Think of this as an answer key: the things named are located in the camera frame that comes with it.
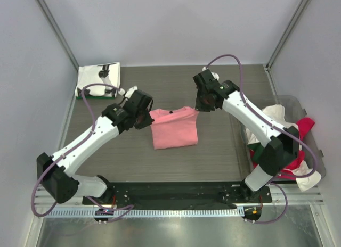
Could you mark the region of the pink t shirt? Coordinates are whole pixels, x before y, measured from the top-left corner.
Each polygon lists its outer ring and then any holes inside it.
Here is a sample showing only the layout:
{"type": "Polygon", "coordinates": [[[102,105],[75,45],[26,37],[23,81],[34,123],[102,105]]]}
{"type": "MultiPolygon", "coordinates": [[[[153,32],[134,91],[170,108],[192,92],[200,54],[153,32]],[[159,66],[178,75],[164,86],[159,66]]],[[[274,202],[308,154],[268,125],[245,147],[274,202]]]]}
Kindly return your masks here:
{"type": "Polygon", "coordinates": [[[153,147],[155,150],[198,144],[199,112],[184,106],[178,110],[155,109],[150,112],[153,147]]]}

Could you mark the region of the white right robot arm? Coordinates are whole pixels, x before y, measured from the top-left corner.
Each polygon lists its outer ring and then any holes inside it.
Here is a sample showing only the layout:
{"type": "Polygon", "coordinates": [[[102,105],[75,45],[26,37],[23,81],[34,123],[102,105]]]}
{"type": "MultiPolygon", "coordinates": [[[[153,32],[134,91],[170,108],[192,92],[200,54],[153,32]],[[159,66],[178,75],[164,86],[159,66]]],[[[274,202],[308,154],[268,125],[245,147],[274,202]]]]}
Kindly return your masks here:
{"type": "Polygon", "coordinates": [[[298,157],[299,131],[265,115],[252,102],[242,99],[237,85],[229,80],[220,83],[208,69],[193,80],[197,88],[196,110],[224,110],[247,127],[263,147],[256,168],[240,183],[241,198],[252,202],[273,177],[298,157]]]}

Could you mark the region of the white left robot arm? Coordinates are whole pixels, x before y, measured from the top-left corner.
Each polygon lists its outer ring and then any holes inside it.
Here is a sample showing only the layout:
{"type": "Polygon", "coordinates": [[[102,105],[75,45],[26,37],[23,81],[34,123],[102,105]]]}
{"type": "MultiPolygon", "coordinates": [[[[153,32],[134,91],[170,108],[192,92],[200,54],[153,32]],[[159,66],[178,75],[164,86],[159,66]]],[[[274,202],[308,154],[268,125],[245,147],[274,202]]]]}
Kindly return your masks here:
{"type": "Polygon", "coordinates": [[[77,175],[78,168],[101,146],[131,128],[150,126],[153,98],[130,88],[124,94],[124,104],[110,104],[80,136],[51,156],[42,153],[37,158],[37,176],[52,198],[63,204],[73,197],[87,197],[98,203],[109,203],[115,194],[113,186],[102,176],[77,175]]]}

